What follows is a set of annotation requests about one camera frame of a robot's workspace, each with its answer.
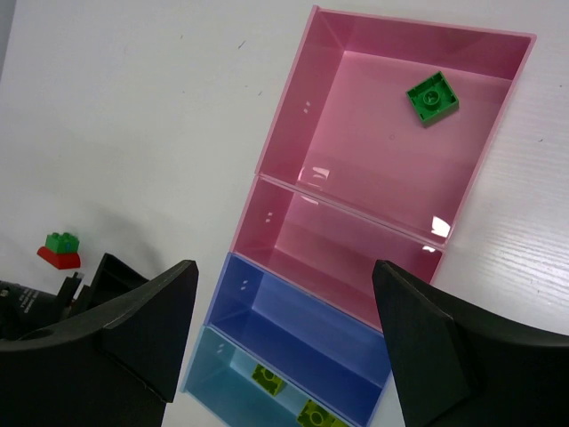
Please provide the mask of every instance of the blue plastic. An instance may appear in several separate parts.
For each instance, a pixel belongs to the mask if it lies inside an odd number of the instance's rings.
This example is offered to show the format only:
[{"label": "blue plastic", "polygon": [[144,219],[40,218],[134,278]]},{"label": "blue plastic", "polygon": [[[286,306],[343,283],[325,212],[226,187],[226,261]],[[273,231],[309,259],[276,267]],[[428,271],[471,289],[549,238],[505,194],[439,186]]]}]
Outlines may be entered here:
[{"label": "blue plastic", "polygon": [[206,324],[349,422],[370,422],[390,371],[376,330],[233,254]]},{"label": "blue plastic", "polygon": [[299,427],[309,396],[290,384],[271,397],[252,378],[259,362],[205,327],[185,389],[231,427]]}]

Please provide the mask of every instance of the compartment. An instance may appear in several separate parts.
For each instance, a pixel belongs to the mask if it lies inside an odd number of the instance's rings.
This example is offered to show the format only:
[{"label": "compartment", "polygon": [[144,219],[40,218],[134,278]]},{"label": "compartment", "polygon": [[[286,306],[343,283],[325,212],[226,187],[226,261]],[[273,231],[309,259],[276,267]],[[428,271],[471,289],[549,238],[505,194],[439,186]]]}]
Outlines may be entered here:
[{"label": "compartment", "polygon": [[[258,173],[442,246],[534,41],[315,8]],[[438,71],[460,108],[424,128]]]},{"label": "compartment", "polygon": [[237,233],[234,252],[376,328],[375,262],[430,282],[441,258],[432,246],[262,179]]},{"label": "compartment", "polygon": [[390,370],[376,330],[233,254],[206,323],[353,424],[372,418]]},{"label": "compartment", "polygon": [[292,384],[271,397],[252,379],[258,363],[205,327],[185,390],[231,427],[298,427],[296,418],[310,397]]}]

